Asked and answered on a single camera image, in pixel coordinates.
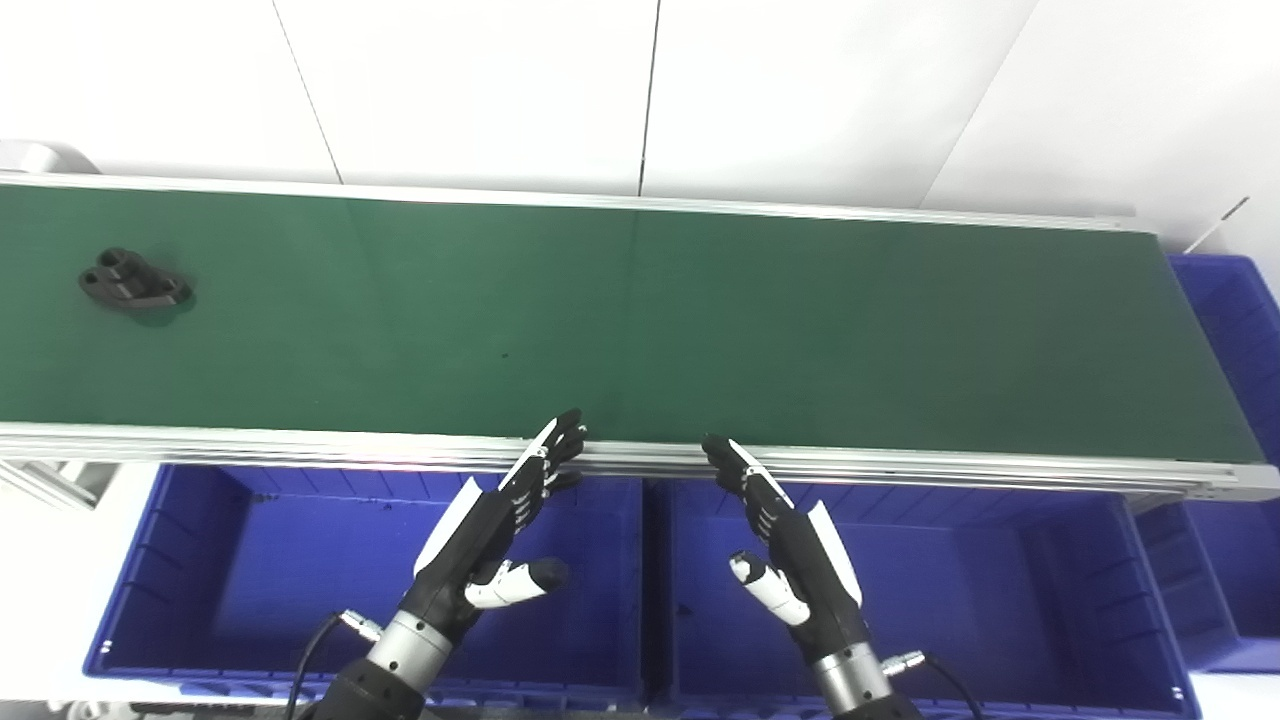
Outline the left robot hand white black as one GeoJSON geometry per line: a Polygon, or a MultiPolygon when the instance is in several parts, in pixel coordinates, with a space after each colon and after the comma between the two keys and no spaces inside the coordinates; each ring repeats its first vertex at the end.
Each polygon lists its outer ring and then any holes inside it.
{"type": "Polygon", "coordinates": [[[506,555],[549,497],[581,480],[580,473],[561,469],[582,452],[581,418],[575,407],[548,421],[495,488],[463,484],[415,562],[401,612],[458,646],[483,612],[543,597],[567,582],[568,566],[558,559],[515,562],[506,555]]]}

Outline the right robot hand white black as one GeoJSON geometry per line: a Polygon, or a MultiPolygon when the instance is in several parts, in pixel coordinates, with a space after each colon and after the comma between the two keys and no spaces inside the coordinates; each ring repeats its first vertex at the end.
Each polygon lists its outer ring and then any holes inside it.
{"type": "Polygon", "coordinates": [[[804,662],[813,666],[869,643],[861,589],[826,505],[796,509],[771,471],[728,437],[708,434],[701,448],[717,486],[742,502],[751,533],[768,552],[762,559],[737,551],[730,570],[787,626],[804,662]]]}

